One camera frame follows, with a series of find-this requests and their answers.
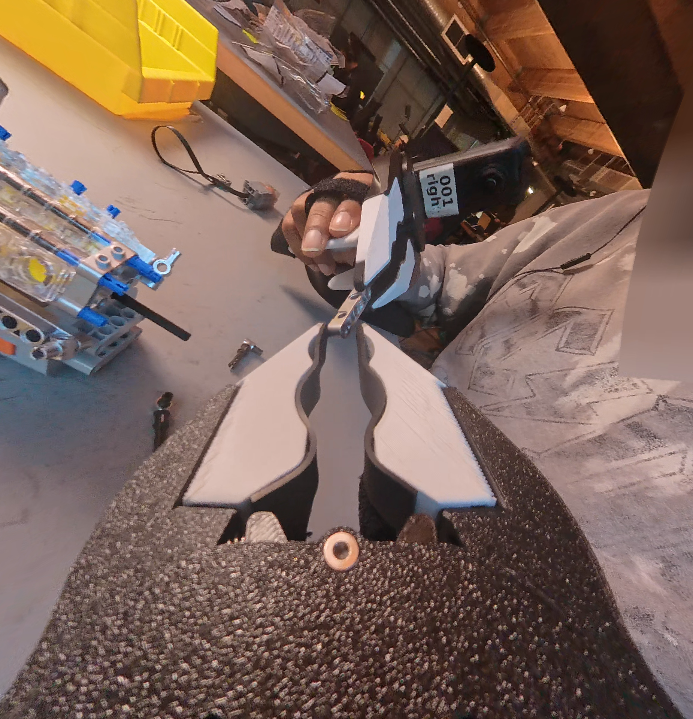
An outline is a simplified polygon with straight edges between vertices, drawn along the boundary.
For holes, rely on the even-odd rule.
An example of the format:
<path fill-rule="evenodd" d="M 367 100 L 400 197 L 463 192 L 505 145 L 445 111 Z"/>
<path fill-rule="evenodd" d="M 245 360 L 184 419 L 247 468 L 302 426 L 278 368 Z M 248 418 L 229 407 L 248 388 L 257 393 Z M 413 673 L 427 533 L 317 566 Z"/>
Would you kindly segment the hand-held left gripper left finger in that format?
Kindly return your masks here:
<path fill-rule="evenodd" d="M 308 417 L 321 397 L 326 325 L 315 325 L 237 385 L 182 495 L 186 506 L 239 508 L 304 471 L 315 456 Z"/>

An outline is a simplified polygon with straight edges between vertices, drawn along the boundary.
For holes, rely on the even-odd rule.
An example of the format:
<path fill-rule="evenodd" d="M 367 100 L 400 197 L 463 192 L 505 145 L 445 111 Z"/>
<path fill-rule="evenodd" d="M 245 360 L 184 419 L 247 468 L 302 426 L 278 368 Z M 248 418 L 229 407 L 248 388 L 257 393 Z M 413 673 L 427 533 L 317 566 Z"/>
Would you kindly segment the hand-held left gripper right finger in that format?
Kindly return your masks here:
<path fill-rule="evenodd" d="M 367 495 L 386 521 L 492 508 L 497 499 L 444 393 L 446 386 L 371 327 L 357 328 Z"/>

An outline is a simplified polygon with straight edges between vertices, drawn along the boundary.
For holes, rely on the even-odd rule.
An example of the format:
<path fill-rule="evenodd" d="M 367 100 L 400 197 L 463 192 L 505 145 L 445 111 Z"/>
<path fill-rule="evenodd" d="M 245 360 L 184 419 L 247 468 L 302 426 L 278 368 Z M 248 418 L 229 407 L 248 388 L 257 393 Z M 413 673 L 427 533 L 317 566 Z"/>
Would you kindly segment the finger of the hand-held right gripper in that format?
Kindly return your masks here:
<path fill-rule="evenodd" d="M 352 289 L 363 291 L 370 288 L 371 298 L 365 311 L 381 309 L 395 298 L 399 259 L 393 259 L 393 246 L 397 240 L 398 224 L 397 193 L 381 193 L 367 199 L 362 206 L 358 227 L 355 265 L 332 278 L 340 291 L 349 293 Z"/>
<path fill-rule="evenodd" d="M 377 157 L 374 163 L 375 184 L 369 198 L 381 193 L 399 195 L 399 224 L 393 246 L 393 259 L 399 259 L 399 273 L 394 286 L 395 298 L 409 288 L 418 269 L 424 246 L 425 212 L 418 175 L 405 157 Z"/>

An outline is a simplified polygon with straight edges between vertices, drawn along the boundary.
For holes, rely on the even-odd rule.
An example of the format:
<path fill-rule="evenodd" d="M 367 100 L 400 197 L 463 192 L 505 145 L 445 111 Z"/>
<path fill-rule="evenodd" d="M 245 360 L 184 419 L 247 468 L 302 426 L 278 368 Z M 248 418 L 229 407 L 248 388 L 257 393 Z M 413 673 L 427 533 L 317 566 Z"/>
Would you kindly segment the white three-hole beam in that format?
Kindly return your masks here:
<path fill-rule="evenodd" d="M 363 291 L 352 289 L 337 310 L 336 315 L 329 322 L 326 328 L 327 334 L 341 338 L 348 337 L 351 333 L 351 329 L 359 321 L 360 316 L 368 307 L 370 298 L 370 288 L 365 288 Z"/>

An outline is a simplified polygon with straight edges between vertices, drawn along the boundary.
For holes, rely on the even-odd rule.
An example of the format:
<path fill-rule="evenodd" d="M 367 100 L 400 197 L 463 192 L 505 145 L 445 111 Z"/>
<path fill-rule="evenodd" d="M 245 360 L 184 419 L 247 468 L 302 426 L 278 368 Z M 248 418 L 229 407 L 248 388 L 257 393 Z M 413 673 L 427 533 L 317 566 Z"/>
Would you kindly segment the black long connector pin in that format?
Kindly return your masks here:
<path fill-rule="evenodd" d="M 170 430 L 172 392 L 164 392 L 156 401 L 156 408 L 152 414 L 153 444 L 152 450 L 156 452 L 166 441 Z"/>

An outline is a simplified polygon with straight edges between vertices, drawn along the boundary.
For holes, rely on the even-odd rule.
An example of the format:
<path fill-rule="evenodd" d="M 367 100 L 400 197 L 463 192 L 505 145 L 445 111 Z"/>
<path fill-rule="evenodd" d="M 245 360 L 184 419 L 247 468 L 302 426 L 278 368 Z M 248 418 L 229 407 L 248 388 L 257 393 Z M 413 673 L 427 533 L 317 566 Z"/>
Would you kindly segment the person's right hand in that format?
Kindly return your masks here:
<path fill-rule="evenodd" d="M 300 196 L 282 221 L 282 231 L 295 258 L 307 268 L 326 276 L 352 267 L 355 249 L 326 250 L 330 239 L 347 236 L 360 225 L 361 203 L 353 199 L 335 202 L 330 198 L 315 201 L 306 211 L 307 194 Z"/>

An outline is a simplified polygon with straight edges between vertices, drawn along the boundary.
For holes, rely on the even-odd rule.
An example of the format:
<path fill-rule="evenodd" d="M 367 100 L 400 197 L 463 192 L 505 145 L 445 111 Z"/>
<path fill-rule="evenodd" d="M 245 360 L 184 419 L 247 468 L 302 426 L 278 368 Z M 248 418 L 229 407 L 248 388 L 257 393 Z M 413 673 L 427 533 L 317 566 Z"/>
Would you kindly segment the small black connector pin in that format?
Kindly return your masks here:
<path fill-rule="evenodd" d="M 263 350 L 252 340 L 244 339 L 228 363 L 229 370 L 232 373 L 237 372 L 243 365 L 243 362 L 250 357 L 256 357 L 260 360 L 264 359 Z"/>

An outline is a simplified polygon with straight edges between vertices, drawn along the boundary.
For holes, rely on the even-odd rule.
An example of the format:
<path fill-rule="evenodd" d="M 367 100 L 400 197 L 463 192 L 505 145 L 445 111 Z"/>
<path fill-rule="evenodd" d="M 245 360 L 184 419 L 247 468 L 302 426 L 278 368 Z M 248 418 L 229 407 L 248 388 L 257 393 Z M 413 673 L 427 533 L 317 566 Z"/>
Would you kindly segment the grey background table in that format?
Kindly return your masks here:
<path fill-rule="evenodd" d="M 216 82 L 209 106 L 270 156 L 306 178 L 314 171 L 371 169 L 349 122 L 332 110 L 315 115 L 290 98 L 277 81 L 246 56 L 248 40 L 219 15 L 213 1 L 189 1 L 219 33 Z"/>

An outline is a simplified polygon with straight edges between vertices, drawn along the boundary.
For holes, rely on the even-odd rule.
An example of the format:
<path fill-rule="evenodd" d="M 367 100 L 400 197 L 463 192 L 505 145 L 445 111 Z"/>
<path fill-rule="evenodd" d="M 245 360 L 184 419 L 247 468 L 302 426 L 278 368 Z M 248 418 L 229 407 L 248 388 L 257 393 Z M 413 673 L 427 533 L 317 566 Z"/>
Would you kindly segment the toy engine model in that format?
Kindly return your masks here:
<path fill-rule="evenodd" d="M 0 78 L 0 105 L 9 93 Z M 180 256 L 165 258 L 67 185 L 9 148 L 0 126 L 0 355 L 42 374 L 64 365 L 98 372 L 147 319 L 183 341 L 190 333 L 136 299 L 156 290 Z"/>

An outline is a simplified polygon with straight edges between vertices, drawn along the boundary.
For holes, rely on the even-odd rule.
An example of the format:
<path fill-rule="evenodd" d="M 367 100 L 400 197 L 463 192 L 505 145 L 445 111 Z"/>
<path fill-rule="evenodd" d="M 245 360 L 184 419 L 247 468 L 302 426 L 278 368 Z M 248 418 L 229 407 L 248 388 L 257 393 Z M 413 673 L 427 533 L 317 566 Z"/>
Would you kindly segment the yellow plastic bin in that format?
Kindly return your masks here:
<path fill-rule="evenodd" d="M 186 1 L 0 1 L 0 36 L 128 119 L 180 119 L 215 84 L 218 30 Z"/>

